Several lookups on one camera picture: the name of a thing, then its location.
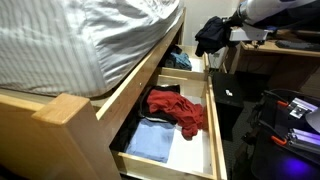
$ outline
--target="bed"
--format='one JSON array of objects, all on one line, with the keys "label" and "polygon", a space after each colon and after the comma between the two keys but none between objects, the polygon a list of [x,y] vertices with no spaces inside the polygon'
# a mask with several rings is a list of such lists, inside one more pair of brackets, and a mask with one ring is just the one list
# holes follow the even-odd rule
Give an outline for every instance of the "bed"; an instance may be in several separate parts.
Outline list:
[{"label": "bed", "polygon": [[4,1],[0,87],[57,96],[108,92],[172,28],[182,1]]},{"label": "bed", "polygon": [[[207,57],[197,58],[200,71],[157,67],[170,44],[179,43],[184,16],[185,10],[111,90],[0,89],[0,165],[28,179],[120,179],[119,172],[140,179],[227,179]],[[181,47],[194,54],[194,47]],[[205,152],[200,163],[207,166],[192,169],[110,149],[143,89],[174,83],[205,108],[205,136],[198,145]]]}]

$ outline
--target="red cloth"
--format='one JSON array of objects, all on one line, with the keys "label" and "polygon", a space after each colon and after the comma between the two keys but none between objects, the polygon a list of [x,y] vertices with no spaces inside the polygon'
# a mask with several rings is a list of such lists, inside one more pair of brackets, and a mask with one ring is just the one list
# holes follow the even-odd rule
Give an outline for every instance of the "red cloth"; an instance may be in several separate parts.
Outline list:
[{"label": "red cloth", "polygon": [[162,110],[178,120],[182,135],[192,137],[202,128],[203,113],[200,104],[192,104],[179,93],[172,91],[152,90],[148,96],[150,113]]}]

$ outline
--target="under-bed drawer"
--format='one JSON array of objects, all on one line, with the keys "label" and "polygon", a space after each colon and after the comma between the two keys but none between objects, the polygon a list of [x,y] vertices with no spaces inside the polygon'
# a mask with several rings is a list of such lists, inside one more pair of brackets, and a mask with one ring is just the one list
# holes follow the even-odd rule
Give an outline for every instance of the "under-bed drawer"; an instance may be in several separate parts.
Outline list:
[{"label": "under-bed drawer", "polygon": [[202,104],[203,128],[192,141],[173,140],[167,163],[113,151],[119,172],[141,179],[227,179],[211,82],[154,76],[152,85],[179,84],[182,96]]},{"label": "under-bed drawer", "polygon": [[195,55],[197,47],[183,45],[177,46],[182,49],[183,53],[188,54],[192,65],[191,71],[163,67],[161,68],[160,74],[167,74],[174,77],[185,77],[193,80],[206,80],[210,67],[208,54],[204,53],[202,57],[198,57]]}]

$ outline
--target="striped bedsheet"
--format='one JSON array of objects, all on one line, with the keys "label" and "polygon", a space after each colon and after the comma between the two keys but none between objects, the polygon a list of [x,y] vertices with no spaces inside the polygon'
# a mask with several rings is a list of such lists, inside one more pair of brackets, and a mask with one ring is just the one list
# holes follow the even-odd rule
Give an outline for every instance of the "striped bedsheet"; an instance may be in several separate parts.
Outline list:
[{"label": "striped bedsheet", "polygon": [[0,0],[0,88],[100,96],[182,14],[178,0]]}]

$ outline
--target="blue towel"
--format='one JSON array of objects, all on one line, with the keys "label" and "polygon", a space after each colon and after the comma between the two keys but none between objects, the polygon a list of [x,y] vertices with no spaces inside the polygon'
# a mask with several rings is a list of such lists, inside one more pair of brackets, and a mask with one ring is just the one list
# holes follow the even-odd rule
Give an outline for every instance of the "blue towel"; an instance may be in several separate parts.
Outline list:
[{"label": "blue towel", "polygon": [[175,126],[142,119],[125,153],[166,163]]},{"label": "blue towel", "polygon": [[186,53],[181,53],[181,54],[176,54],[176,53],[171,53],[171,56],[174,57],[176,60],[175,68],[177,69],[184,69],[184,70],[191,70],[192,65],[189,60],[189,56]]}]

